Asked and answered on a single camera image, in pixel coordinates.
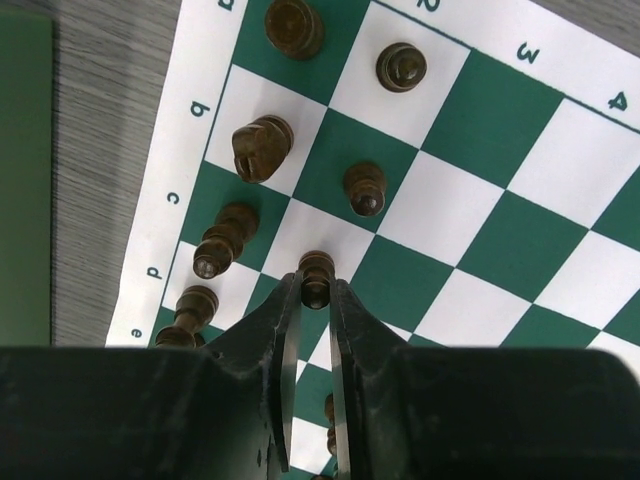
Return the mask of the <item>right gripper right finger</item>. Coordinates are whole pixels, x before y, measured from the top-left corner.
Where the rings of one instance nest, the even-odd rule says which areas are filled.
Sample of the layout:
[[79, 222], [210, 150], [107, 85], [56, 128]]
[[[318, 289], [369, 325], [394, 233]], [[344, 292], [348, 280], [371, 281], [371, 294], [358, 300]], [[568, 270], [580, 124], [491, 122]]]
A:
[[413, 479], [408, 343], [343, 279], [331, 281], [330, 343], [338, 477]]

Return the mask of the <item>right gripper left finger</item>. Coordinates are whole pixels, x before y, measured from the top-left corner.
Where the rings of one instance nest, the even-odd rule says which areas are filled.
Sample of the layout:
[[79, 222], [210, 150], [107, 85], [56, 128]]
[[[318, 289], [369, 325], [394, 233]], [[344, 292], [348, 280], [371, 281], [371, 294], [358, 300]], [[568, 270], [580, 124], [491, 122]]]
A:
[[207, 346], [213, 400], [204, 457], [214, 473], [289, 470], [301, 323], [300, 273]]

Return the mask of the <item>dark chess bishop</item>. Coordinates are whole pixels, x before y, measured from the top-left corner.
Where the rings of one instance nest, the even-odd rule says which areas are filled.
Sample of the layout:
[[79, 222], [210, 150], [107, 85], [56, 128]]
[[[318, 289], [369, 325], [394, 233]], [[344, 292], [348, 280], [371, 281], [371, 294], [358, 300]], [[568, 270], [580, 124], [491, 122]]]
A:
[[192, 268], [195, 275], [209, 280], [225, 273], [243, 253], [260, 224], [256, 210], [247, 203], [232, 202], [217, 214], [215, 223], [202, 235]]

